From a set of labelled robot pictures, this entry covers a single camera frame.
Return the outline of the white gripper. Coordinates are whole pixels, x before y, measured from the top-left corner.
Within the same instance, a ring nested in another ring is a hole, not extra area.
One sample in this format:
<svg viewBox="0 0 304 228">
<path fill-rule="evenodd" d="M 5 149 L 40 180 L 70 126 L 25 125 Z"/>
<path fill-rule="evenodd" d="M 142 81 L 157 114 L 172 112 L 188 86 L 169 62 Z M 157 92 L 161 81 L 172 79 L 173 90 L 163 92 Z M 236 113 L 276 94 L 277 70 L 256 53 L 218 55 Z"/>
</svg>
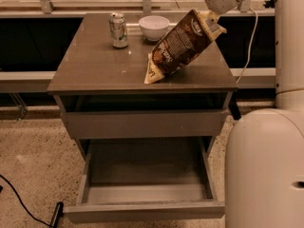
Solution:
<svg viewBox="0 0 304 228">
<path fill-rule="evenodd" d="M 204 12 L 203 25 L 206 28 L 209 37 L 219 37 L 222 33 L 226 33 L 227 29 L 218 24 L 219 17 L 217 14 L 224 14 L 234 9 L 238 5 L 237 0 L 204 0 L 208 9 L 211 11 Z"/>
</svg>

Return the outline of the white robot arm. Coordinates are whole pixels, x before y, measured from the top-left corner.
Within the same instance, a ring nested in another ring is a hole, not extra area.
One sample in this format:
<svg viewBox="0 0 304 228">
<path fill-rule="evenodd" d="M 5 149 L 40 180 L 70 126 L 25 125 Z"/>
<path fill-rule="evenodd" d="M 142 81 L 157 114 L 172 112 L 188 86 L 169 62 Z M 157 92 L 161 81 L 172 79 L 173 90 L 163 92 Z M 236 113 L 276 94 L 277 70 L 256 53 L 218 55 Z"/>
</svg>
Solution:
<svg viewBox="0 0 304 228">
<path fill-rule="evenodd" d="M 245 0 L 204 0 L 220 16 Z M 226 146 L 225 228 L 304 228 L 304 0 L 275 0 L 275 107 Z"/>
</svg>

